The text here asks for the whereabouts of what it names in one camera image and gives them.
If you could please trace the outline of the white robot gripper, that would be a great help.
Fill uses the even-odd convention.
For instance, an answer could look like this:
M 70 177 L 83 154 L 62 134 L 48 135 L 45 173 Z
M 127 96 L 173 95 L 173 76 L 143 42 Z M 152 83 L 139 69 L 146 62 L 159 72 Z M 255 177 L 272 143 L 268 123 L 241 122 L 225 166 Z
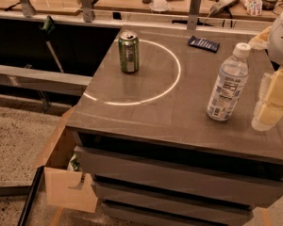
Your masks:
M 283 65 L 283 11 L 274 23 L 252 38 L 248 44 L 256 50 L 266 49 L 271 61 Z M 283 66 L 265 73 L 260 81 L 252 127 L 268 131 L 283 118 Z

